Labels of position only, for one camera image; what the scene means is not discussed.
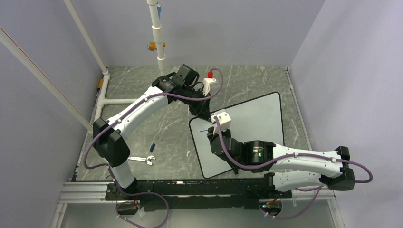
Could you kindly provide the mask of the white whiteboard black frame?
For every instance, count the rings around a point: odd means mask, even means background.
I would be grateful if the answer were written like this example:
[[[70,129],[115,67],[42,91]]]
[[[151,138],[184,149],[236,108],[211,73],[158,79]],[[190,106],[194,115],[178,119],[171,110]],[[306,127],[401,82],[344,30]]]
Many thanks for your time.
[[[282,121],[281,98],[279,92],[273,92],[230,105],[225,108],[231,118],[231,136],[239,142],[261,140],[284,144],[284,127]],[[203,178],[210,179],[221,174],[229,174],[230,178],[256,177],[257,173],[241,171],[235,175],[227,162],[211,152],[207,130],[210,122],[200,118],[192,118],[189,128],[193,144],[198,156]]]

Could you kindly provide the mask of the blue marker cap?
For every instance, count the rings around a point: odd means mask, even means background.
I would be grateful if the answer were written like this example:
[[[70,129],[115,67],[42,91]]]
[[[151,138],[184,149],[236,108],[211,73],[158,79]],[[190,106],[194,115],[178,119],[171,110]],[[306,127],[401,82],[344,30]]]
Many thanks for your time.
[[[153,152],[154,151],[154,148],[155,148],[155,143],[153,143],[152,145],[151,145],[151,147],[150,147],[150,152]]]

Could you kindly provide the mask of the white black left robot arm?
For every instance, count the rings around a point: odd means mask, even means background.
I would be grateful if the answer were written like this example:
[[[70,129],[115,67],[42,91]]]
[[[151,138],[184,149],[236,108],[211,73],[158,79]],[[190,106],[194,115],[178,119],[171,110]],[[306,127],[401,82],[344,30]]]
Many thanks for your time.
[[[210,94],[221,83],[209,71],[199,80],[199,73],[187,65],[177,72],[156,78],[146,92],[126,109],[107,120],[98,118],[93,125],[92,147],[105,160],[112,177],[119,184],[118,194],[129,200],[137,193],[137,179],[128,160],[131,154],[125,142],[148,117],[174,101],[188,105],[192,115],[204,120],[210,118]]]

